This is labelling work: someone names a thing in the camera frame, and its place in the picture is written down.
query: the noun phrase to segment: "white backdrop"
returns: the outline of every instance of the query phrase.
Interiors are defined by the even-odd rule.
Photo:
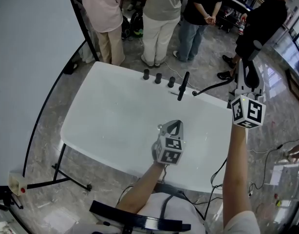
[[[0,0],[0,185],[22,172],[41,107],[84,40],[70,0]]]

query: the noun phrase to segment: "table leg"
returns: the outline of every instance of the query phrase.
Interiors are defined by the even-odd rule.
[[[24,209],[24,207],[22,206],[22,203],[20,203],[21,205],[19,205],[16,200],[12,197],[12,195],[10,195],[11,201],[13,202],[13,204],[15,204],[19,209]]]
[[[57,164],[52,166],[52,168],[57,169]],[[76,185],[79,185],[81,188],[83,188],[87,191],[91,191],[92,185],[88,184],[87,186],[84,186],[84,185],[80,184],[79,182],[77,182],[76,180],[74,180],[73,178],[69,177],[67,174],[63,173],[62,171],[58,170],[58,172],[60,174],[62,174],[64,177],[68,178],[70,181],[74,182]]]
[[[39,187],[44,187],[44,186],[48,186],[48,185],[55,185],[55,184],[59,184],[65,181],[69,181],[69,178],[62,178],[62,179],[57,179],[56,181],[48,181],[48,182],[42,182],[42,183],[37,183],[37,184],[30,184],[27,185],[27,189],[34,189],[34,188],[39,188]]]
[[[65,148],[66,148],[66,144],[63,144],[60,156],[58,158],[57,164],[55,164],[54,166],[52,166],[52,168],[54,168],[56,171],[54,173],[53,176],[53,182],[56,182],[56,178],[57,178],[57,174],[60,173],[62,174],[64,177],[66,177],[68,180],[74,182],[76,185],[80,186],[81,188],[87,190],[87,191],[91,191],[92,189],[92,185],[88,184],[87,186],[84,186],[82,184],[80,184],[79,182],[77,182],[76,180],[74,180],[73,178],[69,177],[68,175],[66,175],[65,173],[63,173],[62,171],[60,171],[60,165],[61,165],[61,161],[65,152]]]
[[[57,166],[56,166],[56,171],[54,172],[53,181],[56,181],[57,173],[58,173],[58,170],[60,169],[60,164],[61,164],[61,161],[62,161],[62,158],[64,155],[65,148],[66,148],[66,145],[64,144],[62,147],[61,153],[60,153],[60,157],[58,158],[58,161],[57,161]]]

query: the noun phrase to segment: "white pants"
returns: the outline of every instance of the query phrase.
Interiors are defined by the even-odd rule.
[[[156,21],[143,14],[144,58],[148,65],[165,61],[168,44],[180,17],[169,21]]]

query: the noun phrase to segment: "marble floor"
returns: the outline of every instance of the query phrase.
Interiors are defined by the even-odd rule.
[[[199,88],[205,88],[220,82],[216,73],[228,70],[221,56],[232,56],[235,49],[236,32],[226,34],[215,26],[206,29],[200,51],[191,63],[178,62],[172,51],[176,50],[179,26],[168,48],[166,63],[159,69],[152,69],[151,73],[160,72],[163,78],[170,76],[181,83],[181,76],[190,71],[189,82]],[[124,42],[126,60],[123,67],[142,72],[146,67],[140,60],[143,51],[140,39],[131,38]],[[248,163],[249,181],[260,186],[263,179],[263,169],[266,152],[280,144],[299,139],[299,103],[288,91],[285,77],[280,68],[283,63],[270,54],[273,49],[266,47],[255,59],[265,82],[265,104],[267,107],[264,125],[261,128],[249,131],[248,135]],[[71,76],[63,75],[57,83],[42,117],[37,126],[33,144],[28,157],[26,176],[31,182],[51,180],[54,174],[54,165],[62,147],[60,128],[67,111],[76,95],[82,81],[86,77],[93,63],[79,63],[79,68]],[[219,87],[207,93],[227,101],[228,91],[235,87],[234,83]],[[266,164],[265,185],[260,190],[253,190],[250,198],[252,210],[256,214],[261,233],[280,233],[289,221],[297,204],[296,193],[299,185],[299,162],[289,165],[282,160],[283,150],[289,150],[299,142],[289,142],[279,150],[269,155]],[[282,173],[277,185],[270,185],[273,169],[282,166]],[[36,234],[64,233],[76,222],[95,223],[96,218],[89,212],[93,200],[115,206],[122,191],[137,178],[107,167],[92,160],[71,148],[65,151],[61,169],[83,184],[92,184],[93,190],[87,192],[74,183],[68,181],[61,184],[32,189],[21,197],[23,210],[15,208],[18,216]],[[282,200],[280,207],[276,206],[274,194]],[[207,201],[209,194],[186,191],[192,201]],[[204,213],[206,204],[198,206]],[[211,202],[207,222],[213,233],[223,232],[222,201],[216,199]]]

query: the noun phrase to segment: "black curved frame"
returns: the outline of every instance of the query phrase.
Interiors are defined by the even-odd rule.
[[[25,161],[24,161],[24,167],[23,167],[23,172],[22,172],[22,175],[25,176],[25,171],[26,171],[26,166],[27,166],[27,160],[28,160],[28,155],[29,155],[29,151],[30,151],[30,148],[31,148],[31,144],[32,144],[32,141],[33,141],[33,137],[35,135],[35,131],[36,131],[36,128],[37,128],[37,125],[38,125],[38,122],[40,120],[40,117],[41,117],[41,114],[49,100],[49,97],[50,95],[52,94],[57,82],[59,81],[59,79],[61,78],[62,74],[63,73],[69,73],[69,72],[66,72],[66,70],[69,68],[68,67],[68,64],[71,62],[71,60],[73,59],[73,57],[76,55],[76,53],[80,50],[80,48],[87,42],[88,45],[89,45],[89,48],[92,52],[92,55],[95,59],[95,61],[99,61],[99,58],[96,54],[96,51],[95,51],[95,48],[94,48],[94,45],[92,44],[92,41],[90,39],[90,36],[88,34],[88,30],[87,30],[87,27],[82,19],[82,16],[81,16],[81,13],[80,13],[80,10],[78,8],[78,6],[75,4],[74,0],[70,0],[71,1],[71,4],[72,4],[72,7],[73,7],[73,10],[75,12],[75,15],[76,15],[76,18],[78,20],[78,23],[79,23],[79,26],[81,28],[81,31],[84,35],[84,38],[85,40],[82,42],[82,44],[78,47],[78,49],[75,51],[75,53],[73,54],[73,56],[70,58],[69,62],[66,64],[66,66],[64,67],[64,69],[62,70],[62,72],[59,74],[58,78],[56,79],[56,81],[54,82],[51,90],[49,91],[49,94],[46,98],[46,100],[44,101],[43,105],[42,105],[42,108],[40,110],[40,113],[36,119],[36,122],[35,122],[35,125],[34,125],[34,128],[33,128],[33,131],[32,131],[32,134],[31,134],[31,137],[30,137],[30,140],[29,140],[29,143],[28,143],[28,147],[27,147],[27,151],[26,151],[26,156],[25,156]],[[61,163],[61,160],[62,160],[62,157],[63,157],[63,154],[64,154],[64,151],[65,151],[65,148],[66,148],[66,145],[64,144],[63,147],[62,147],[62,150],[61,150],[61,154],[60,154],[60,157],[58,159],[58,162],[57,164],[55,164],[55,166],[52,166],[56,171],[55,171],[55,176],[54,176],[54,179],[52,181],[47,181],[47,182],[43,182],[43,183],[37,183],[37,184],[31,184],[31,185],[27,185],[27,189],[33,189],[33,188],[38,188],[38,187],[43,187],[43,186],[48,186],[48,185],[54,185],[54,184],[58,184],[58,183],[61,183],[61,182],[65,182],[65,181],[72,181],[74,183],[76,183],[77,185],[79,185],[80,187],[82,187],[83,189],[87,190],[87,191],[90,191],[91,190],[91,185],[87,185],[87,186],[84,186],[80,183],[78,183],[77,181],[75,181],[74,179],[72,179],[71,177],[69,177],[68,175],[66,175],[65,173],[63,173],[62,171],[59,170],[59,167],[60,167],[60,163]],[[62,174],[63,176],[65,176],[65,178],[63,179],[56,179],[57,177],[57,174],[60,173]],[[0,186],[0,193],[9,193],[11,192],[9,187],[8,186]]]
[[[161,219],[128,213],[120,209],[116,209],[111,206],[102,204],[95,200],[92,202],[89,211],[102,218],[106,218],[111,221],[115,221],[117,223],[122,224],[124,226],[123,233],[125,233],[126,228],[130,228],[130,231],[132,231],[133,228],[139,228],[142,230],[163,231],[172,233],[186,232],[191,229],[190,224],[183,224],[180,220]],[[149,221],[152,223],[152,226],[156,226],[156,228],[149,229],[148,227],[146,227],[146,223]],[[104,225],[109,226],[110,223],[105,221]]]

